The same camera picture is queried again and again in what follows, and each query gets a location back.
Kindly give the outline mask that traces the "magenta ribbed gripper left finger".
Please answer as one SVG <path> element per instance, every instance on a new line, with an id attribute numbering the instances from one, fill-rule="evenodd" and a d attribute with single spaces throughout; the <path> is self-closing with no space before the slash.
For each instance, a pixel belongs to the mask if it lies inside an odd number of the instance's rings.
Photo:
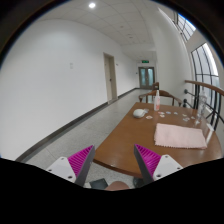
<path id="1" fill-rule="evenodd" d="M 47 171 L 83 187 L 94 156 L 95 147 L 91 145 L 68 158 L 58 158 Z"/>

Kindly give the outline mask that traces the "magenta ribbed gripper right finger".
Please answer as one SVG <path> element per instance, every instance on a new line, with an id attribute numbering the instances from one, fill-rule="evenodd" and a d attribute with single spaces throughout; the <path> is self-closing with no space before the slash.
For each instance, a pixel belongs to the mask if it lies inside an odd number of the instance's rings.
<path id="1" fill-rule="evenodd" d="M 160 156 L 138 144 L 134 145 L 134 155 L 145 184 L 160 180 L 182 169 L 182 166 L 168 154 Z"/>

